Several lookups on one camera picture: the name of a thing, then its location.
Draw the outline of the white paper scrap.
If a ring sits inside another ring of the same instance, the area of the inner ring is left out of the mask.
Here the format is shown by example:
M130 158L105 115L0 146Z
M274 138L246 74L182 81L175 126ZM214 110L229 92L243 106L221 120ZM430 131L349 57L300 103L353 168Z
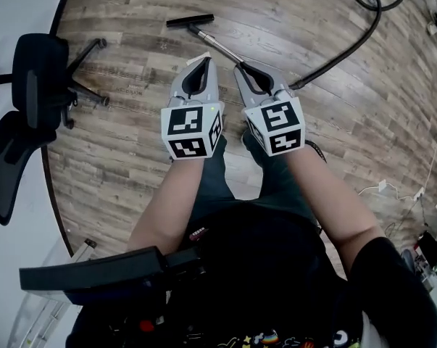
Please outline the white paper scrap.
M207 57L211 57L209 51L206 51L206 52L204 52L203 54L201 54L201 55L199 55L199 56L197 56L197 57L194 57L194 58L188 59L188 60L186 61L186 65L189 66L189 65L193 64L194 62L202 61L204 58L207 58Z

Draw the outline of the person's torso black shirt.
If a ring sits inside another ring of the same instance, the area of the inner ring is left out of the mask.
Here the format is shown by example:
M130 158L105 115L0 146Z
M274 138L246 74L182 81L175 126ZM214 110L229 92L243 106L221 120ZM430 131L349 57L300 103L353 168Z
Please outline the person's torso black shirt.
M341 278L307 219L249 205L189 228L205 272L172 290L164 314L206 348L437 348L437 310L394 245L380 237ZM84 307L66 348L111 348L109 325L148 319L130 302Z

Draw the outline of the black chest-mounted tablet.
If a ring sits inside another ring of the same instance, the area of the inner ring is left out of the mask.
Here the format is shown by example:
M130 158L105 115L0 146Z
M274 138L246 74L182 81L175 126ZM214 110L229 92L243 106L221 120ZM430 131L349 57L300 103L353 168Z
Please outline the black chest-mounted tablet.
M202 273L197 248L163 255L155 246L97 260L19 269L23 291L81 306L121 301L164 305L167 292Z

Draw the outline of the person's right forearm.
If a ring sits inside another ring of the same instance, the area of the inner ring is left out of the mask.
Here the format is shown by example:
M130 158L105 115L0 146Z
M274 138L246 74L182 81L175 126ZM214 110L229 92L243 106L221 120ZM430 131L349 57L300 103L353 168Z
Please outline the person's right forearm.
M360 250L385 236L376 216L313 148L303 147L283 157L349 276Z

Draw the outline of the black rig with orange plug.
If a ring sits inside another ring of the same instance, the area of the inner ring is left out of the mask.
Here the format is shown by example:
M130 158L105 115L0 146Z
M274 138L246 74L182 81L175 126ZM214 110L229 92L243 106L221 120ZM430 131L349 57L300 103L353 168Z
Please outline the black rig with orange plug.
M109 325L111 348L206 348L194 326L177 326L163 316L156 320L125 318Z

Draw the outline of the person's dark shorts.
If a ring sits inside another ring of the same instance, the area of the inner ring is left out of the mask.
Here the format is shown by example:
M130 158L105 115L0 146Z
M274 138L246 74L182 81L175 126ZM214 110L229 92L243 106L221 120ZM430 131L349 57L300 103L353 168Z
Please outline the person's dark shorts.
M302 196L283 156L268 156L250 130L244 131L243 141L254 161L262 168L263 179L259 197L241 201L232 194L225 181L224 152L227 141L222 136L213 157L204 161L201 182L188 226L197 228L200 226L199 222L206 216L240 205L249 205L252 210L256 207L264 207L287 212L306 218L315 224L317 220Z

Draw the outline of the chrome vacuum wand with nozzle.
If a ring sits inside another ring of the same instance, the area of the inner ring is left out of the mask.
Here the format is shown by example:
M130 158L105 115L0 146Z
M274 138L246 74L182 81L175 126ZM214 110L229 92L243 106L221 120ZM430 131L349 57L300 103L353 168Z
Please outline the chrome vacuum wand with nozzle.
M195 36L200 38L205 43L209 44L211 47L220 51L228 59L231 59L236 64L241 64L244 59L238 56L236 53L231 51L229 48L221 44L215 37L205 33L199 28L200 25L213 22L215 16L213 14L201 14L190 17L182 17L173 20L168 20L166 26L168 28L186 28L188 31L193 33Z

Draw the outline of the person's left forearm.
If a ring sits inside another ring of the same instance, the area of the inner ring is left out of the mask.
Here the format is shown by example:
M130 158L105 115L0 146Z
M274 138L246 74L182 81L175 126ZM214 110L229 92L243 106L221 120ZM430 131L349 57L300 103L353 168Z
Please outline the person's left forearm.
M171 164L130 235L129 252L147 247L157 247L162 254L176 252L192 213L203 168L203 159Z

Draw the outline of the black office chair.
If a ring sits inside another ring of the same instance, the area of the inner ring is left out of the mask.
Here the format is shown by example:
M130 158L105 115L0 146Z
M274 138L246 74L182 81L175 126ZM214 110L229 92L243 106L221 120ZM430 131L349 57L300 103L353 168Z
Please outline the black office chair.
M72 62L68 62L67 40L44 33L20 36L15 48L12 72L0 75L0 85L12 84L12 104L25 114L31 128L56 130L61 124L74 127L69 106L78 105L78 94L107 106L109 97L101 96L72 78L74 72L95 48L104 49L107 41L95 38Z
M9 224L20 180L33 152L57 137L48 128L31 128L18 111L0 119L0 224Z

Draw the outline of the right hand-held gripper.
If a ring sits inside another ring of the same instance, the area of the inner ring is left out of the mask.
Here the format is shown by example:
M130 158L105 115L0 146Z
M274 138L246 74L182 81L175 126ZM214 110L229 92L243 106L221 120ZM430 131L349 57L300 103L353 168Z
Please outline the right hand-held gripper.
M304 114L299 98L288 92L282 72L265 63L243 62L233 74L251 134L266 154L276 156L304 147Z

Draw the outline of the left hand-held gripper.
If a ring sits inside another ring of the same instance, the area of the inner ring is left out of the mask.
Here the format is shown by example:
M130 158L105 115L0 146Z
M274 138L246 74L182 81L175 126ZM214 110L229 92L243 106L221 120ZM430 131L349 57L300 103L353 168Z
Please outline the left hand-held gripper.
M161 110L162 140L174 160L210 158L220 139L224 104L219 100L217 68L211 57L184 68Z

